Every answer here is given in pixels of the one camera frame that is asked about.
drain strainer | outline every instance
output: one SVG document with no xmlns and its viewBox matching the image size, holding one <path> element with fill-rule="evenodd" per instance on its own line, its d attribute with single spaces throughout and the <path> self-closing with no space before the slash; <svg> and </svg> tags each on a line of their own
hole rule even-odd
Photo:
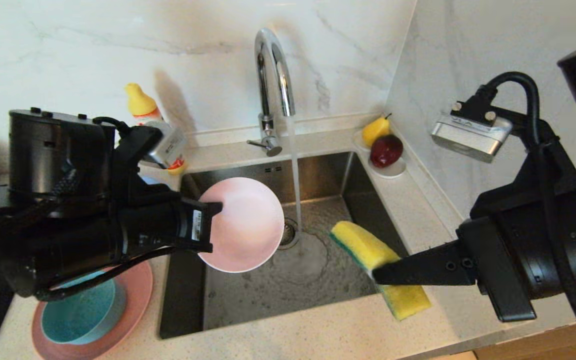
<svg viewBox="0 0 576 360">
<path fill-rule="evenodd" d="M 279 242 L 279 250 L 290 249 L 297 244 L 297 222 L 291 218 L 283 218 L 283 235 Z"/>
</svg>

red apple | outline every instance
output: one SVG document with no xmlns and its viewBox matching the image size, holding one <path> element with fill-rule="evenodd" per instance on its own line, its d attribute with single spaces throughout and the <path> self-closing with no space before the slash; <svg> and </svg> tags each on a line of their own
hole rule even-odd
<svg viewBox="0 0 576 360">
<path fill-rule="evenodd" d="M 396 162 L 404 152 L 402 141 L 392 134 L 379 137 L 370 148 L 370 161 L 380 169 Z"/>
</svg>

kitchen sink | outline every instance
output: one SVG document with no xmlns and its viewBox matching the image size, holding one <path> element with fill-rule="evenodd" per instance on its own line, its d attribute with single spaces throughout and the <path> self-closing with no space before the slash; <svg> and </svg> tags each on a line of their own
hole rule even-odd
<svg viewBox="0 0 576 360">
<path fill-rule="evenodd" d="M 368 275 L 329 237 L 338 221 L 352 221 L 399 255 L 408 255 L 356 153 L 303 157 L 297 163 L 302 232 L 295 236 L 290 160 L 182 177 L 180 191 L 192 199 L 228 178 L 262 182 L 281 202 L 284 236 L 265 264 L 245 273 L 217 271 L 194 253 L 170 255 L 160 337 L 178 337 L 374 294 L 377 290 Z"/>
</svg>

countertop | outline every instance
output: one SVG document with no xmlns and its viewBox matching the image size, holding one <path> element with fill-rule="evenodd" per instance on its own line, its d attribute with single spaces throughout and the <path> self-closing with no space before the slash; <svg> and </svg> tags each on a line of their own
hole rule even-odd
<svg viewBox="0 0 576 360">
<path fill-rule="evenodd" d="M 298 135 L 299 157 L 357 151 L 355 130 Z M 288 141 L 272 158 L 290 158 Z M 268 158 L 245 143 L 190 148 L 189 172 L 262 164 Z M 360 156 L 366 167 L 366 155 Z M 368 171 L 410 253 L 449 242 L 460 221 L 412 151 L 404 151 L 407 171 L 392 179 Z M 173 189 L 179 178 L 146 170 Z M 427 359 L 461 353 L 497 342 L 550 330 L 575 321 L 562 295 L 533 301 L 538 319 L 501 323 L 487 296 L 476 286 L 426 286 L 432 308 L 403 321 L 388 310 L 381 294 L 217 328 L 173 339 L 158 337 L 167 257 L 150 260 L 154 287 L 148 309 L 128 337 L 101 359 Z M 0 330 L 0 359 L 39 358 L 30 327 L 34 298 L 15 296 Z"/>
</svg>

marble backsplash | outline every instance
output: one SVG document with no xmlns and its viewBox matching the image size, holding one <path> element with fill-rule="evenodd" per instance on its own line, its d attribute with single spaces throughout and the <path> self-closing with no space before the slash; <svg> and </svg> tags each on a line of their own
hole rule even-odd
<svg viewBox="0 0 576 360">
<path fill-rule="evenodd" d="M 128 82 L 191 138 L 258 136 L 253 45 L 262 27 L 276 32 L 286 52 L 297 121 L 380 112 L 415 4 L 0 0 L 0 145 L 9 109 L 130 116 Z"/>
<path fill-rule="evenodd" d="M 492 164 L 441 148 L 430 132 L 451 105 L 494 76 L 522 71 L 539 86 L 541 117 L 576 166 L 576 103 L 556 62 L 576 50 L 573 0 L 419 0 L 386 103 L 391 121 L 467 217 L 478 194 L 512 182 L 526 156 L 510 137 Z M 523 89 L 504 84 L 493 102 L 525 113 Z"/>
</svg>

